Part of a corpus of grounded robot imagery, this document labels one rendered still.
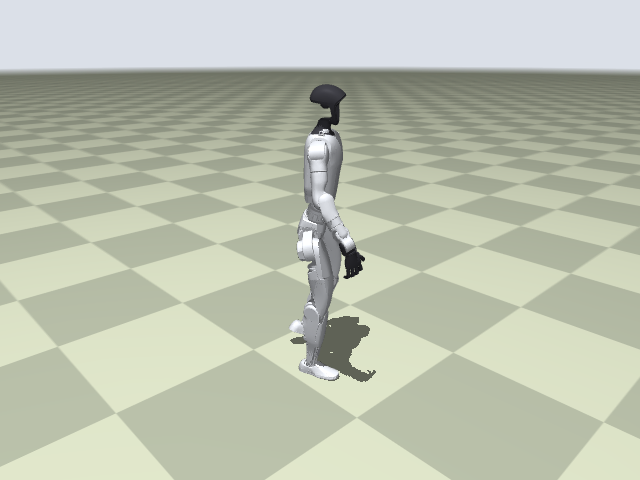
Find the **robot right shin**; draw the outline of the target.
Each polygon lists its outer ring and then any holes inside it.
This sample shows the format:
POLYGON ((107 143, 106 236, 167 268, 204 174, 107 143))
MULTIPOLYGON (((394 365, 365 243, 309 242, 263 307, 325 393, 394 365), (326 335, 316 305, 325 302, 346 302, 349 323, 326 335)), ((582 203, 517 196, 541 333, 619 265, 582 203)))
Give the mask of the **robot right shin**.
POLYGON ((315 306, 308 305, 304 308, 303 339, 307 341, 306 364, 308 366, 314 367, 314 363, 317 363, 317 358, 320 353, 321 345, 323 343, 326 332, 327 321, 328 311, 321 319, 315 306), (311 361, 313 361, 313 364, 311 363, 311 361))

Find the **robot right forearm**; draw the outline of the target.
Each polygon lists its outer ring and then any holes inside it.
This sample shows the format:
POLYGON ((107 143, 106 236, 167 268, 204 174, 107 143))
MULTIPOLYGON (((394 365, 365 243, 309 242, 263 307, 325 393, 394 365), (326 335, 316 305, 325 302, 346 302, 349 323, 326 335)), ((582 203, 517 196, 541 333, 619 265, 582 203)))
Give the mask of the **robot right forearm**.
POLYGON ((344 227, 344 223, 339 217, 333 197, 329 194, 323 194, 320 196, 318 203, 323 216, 322 221, 332 232, 334 240, 337 241, 338 245, 341 243, 344 246, 346 253, 354 249, 355 243, 350 237, 349 230, 344 227))

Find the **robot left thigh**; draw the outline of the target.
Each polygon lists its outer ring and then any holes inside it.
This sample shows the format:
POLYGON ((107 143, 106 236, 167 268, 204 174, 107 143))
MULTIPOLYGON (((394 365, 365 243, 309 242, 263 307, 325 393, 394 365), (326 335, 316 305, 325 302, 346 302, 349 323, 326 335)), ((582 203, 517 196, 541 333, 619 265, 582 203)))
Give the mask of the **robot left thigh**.
POLYGON ((326 230, 324 236, 322 238, 329 258, 331 262, 331 267, 333 271, 333 286, 336 284, 336 280, 338 278, 338 274, 341 266, 341 250, 336 240, 334 240, 332 236, 332 232, 330 232, 328 226, 326 226, 326 230))

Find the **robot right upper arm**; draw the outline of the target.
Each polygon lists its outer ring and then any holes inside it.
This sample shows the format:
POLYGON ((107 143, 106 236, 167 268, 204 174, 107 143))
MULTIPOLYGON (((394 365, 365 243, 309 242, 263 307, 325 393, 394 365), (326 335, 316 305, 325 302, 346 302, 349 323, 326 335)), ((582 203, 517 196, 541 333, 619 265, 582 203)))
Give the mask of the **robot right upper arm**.
POLYGON ((328 194, 325 192, 325 187, 328 182, 327 164, 329 161, 329 149, 326 142, 313 141, 307 148, 307 159, 311 173, 313 205, 316 209, 320 210, 318 200, 321 195, 328 194))

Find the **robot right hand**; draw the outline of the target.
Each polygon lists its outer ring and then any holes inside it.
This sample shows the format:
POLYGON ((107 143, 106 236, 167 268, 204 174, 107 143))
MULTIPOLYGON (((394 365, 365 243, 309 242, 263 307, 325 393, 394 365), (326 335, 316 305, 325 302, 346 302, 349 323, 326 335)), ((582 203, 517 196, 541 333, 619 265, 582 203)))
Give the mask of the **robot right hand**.
POLYGON ((354 249, 352 249, 348 253, 346 253, 346 250, 341 243, 339 243, 339 247, 342 255, 345 256, 346 276, 344 276, 344 278, 345 279, 349 279, 350 277, 352 278, 355 275, 359 274, 359 271, 363 270, 361 261, 364 262, 365 258, 362 255, 360 255, 359 252, 357 252, 356 246, 354 249), (350 274, 350 271, 351 271, 351 274, 350 274))

